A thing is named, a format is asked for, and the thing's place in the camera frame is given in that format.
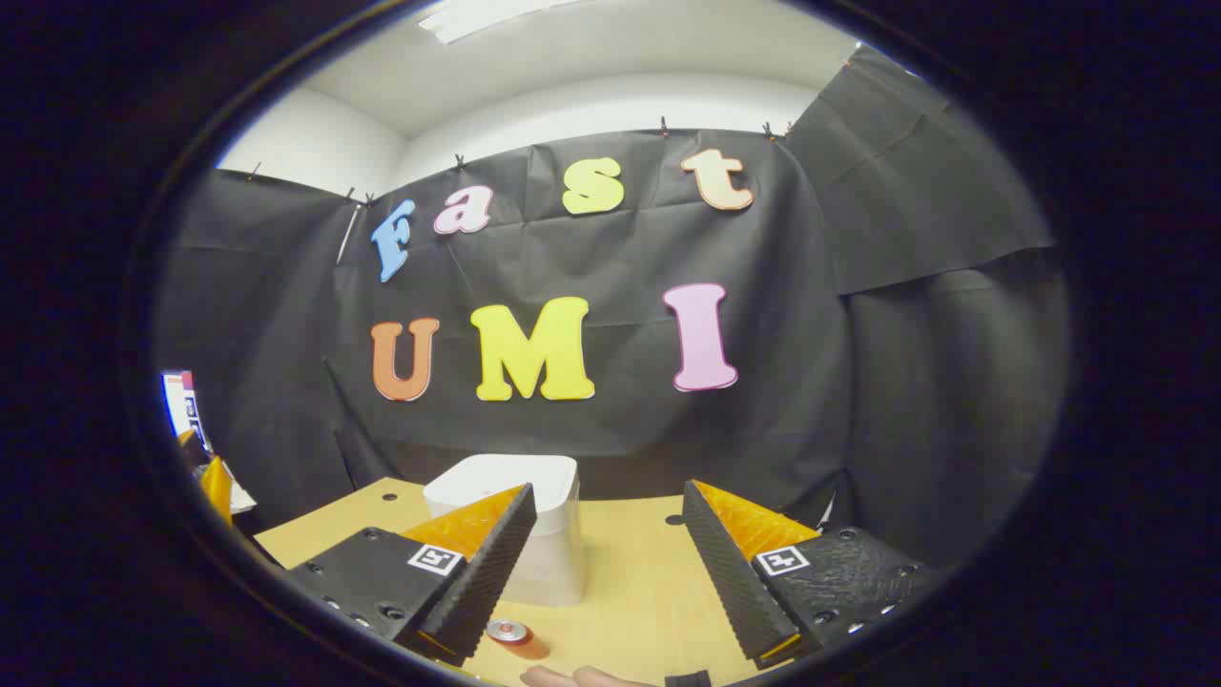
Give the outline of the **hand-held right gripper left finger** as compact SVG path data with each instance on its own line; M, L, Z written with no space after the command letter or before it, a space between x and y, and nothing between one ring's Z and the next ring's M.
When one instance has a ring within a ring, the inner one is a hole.
M331 613L427 659L462 666L537 519L523 483L400 533L361 527L288 570Z

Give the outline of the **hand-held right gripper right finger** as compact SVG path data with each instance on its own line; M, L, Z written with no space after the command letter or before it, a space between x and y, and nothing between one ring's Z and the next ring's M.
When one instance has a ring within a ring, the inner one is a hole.
M683 519L759 669L842 646L941 581L862 528L811 528L701 480L684 486Z

